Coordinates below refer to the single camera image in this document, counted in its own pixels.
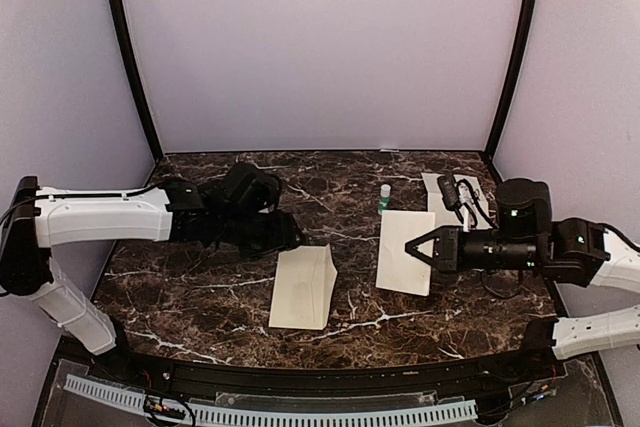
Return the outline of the white spare paper sheet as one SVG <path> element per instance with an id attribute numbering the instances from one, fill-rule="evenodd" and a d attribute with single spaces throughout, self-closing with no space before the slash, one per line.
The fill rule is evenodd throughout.
<path id="1" fill-rule="evenodd" d="M 461 226 L 463 222 L 458 216 L 445 207 L 442 191 L 439 187 L 437 179 L 440 177 L 438 173 L 422 173 L 422 179 L 427 192 L 427 211 L 435 214 L 435 227 L 441 227 L 443 225 Z M 479 204 L 482 207 L 486 215 L 489 215 L 489 203 L 480 183 L 476 177 L 455 174 L 454 178 L 456 182 L 462 179 L 466 180 L 473 188 L 474 194 L 479 200 Z M 476 215 L 478 220 L 479 229 L 488 229 L 490 224 L 481 216 L 478 208 L 473 203 L 469 189 L 463 184 L 460 187 L 460 200 L 467 204 Z"/>

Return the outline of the white letter sheet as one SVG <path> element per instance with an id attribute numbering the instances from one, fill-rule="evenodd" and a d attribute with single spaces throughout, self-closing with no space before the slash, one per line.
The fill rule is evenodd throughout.
<path id="1" fill-rule="evenodd" d="M 426 297 L 431 267 L 405 251 L 407 242 L 435 228 L 435 214 L 385 210 L 381 215 L 376 287 Z"/>

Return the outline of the beige paper envelope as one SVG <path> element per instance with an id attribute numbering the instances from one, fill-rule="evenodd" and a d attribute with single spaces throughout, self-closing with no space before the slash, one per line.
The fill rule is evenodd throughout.
<path id="1" fill-rule="evenodd" d="M 269 327 L 323 330 L 337 278 L 331 246 L 301 246 L 278 255 Z"/>

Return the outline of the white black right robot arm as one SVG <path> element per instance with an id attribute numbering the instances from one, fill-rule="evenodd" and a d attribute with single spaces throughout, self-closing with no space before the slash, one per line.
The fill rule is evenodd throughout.
<path id="1" fill-rule="evenodd" d="M 405 251 L 436 271 L 530 271 L 547 281 L 580 287 L 639 290 L 639 246 L 616 227 L 578 217 L 555 221 L 546 183 L 514 178 L 495 191 L 496 224 L 465 230 L 443 225 L 405 244 Z M 587 317 L 531 321 L 522 350 L 510 360 L 521 381 L 534 379 L 549 354 L 565 360 L 639 342 L 637 306 Z"/>

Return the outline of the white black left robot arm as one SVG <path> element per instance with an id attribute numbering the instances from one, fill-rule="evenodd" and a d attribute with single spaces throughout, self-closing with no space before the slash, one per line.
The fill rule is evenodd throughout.
<path id="1" fill-rule="evenodd" d="M 251 164 L 236 163 L 220 179 L 197 185 L 165 178 L 134 190 L 77 191 L 42 187 L 22 178 L 1 216 L 1 288 L 26 297 L 120 383 L 141 374 L 140 359 L 124 346 L 114 321 L 95 307 L 53 259 L 55 246 L 146 240 L 234 246 L 260 258 L 302 246 L 294 216 L 279 208 L 282 181 Z"/>

